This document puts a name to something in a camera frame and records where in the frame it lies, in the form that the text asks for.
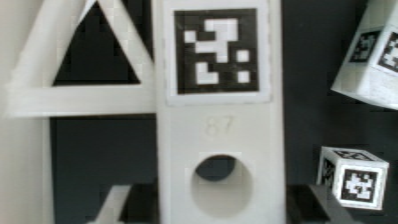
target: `white cube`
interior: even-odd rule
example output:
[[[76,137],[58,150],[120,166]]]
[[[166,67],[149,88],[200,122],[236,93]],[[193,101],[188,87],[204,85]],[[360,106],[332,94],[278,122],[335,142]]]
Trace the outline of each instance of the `white cube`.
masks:
[[[398,0],[369,0],[332,90],[398,109]]]
[[[364,150],[321,147],[317,184],[344,207],[381,210],[389,163]]]

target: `white triangle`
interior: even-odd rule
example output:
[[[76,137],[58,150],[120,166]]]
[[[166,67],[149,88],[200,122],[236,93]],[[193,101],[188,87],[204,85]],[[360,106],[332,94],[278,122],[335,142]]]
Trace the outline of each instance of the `white triangle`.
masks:
[[[140,85],[51,87],[81,17],[95,1],[46,0],[8,84],[10,116],[154,113],[152,61],[120,0],[97,0]]]

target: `vertical white bar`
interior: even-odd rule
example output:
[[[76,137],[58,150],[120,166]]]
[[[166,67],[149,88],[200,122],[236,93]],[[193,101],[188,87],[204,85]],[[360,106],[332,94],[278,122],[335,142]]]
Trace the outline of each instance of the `vertical white bar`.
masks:
[[[47,119],[3,116],[10,80],[40,0],[0,0],[0,223],[51,224]]]
[[[202,10],[204,15],[225,10],[227,15],[236,9],[257,13],[259,90],[179,94],[175,79],[186,74],[175,69],[174,12]],[[152,15],[161,224],[282,224],[280,3],[154,0]],[[229,177],[211,182],[195,168],[216,155],[236,159],[236,167]]]

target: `circular hole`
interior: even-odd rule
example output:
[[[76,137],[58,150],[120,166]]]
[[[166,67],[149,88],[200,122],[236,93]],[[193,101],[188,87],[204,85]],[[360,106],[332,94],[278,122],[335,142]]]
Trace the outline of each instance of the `circular hole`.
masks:
[[[190,185],[204,214],[216,218],[236,216],[252,198],[252,175],[239,159],[225,155],[209,157],[197,166]]]
[[[207,181],[220,181],[232,173],[236,159],[227,155],[209,157],[195,168],[198,177]]]

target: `triangular cutout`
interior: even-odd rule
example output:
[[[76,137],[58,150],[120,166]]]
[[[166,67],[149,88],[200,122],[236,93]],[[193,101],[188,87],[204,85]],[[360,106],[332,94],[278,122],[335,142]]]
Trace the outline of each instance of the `triangular cutout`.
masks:
[[[140,84],[99,4],[74,32],[53,86]]]

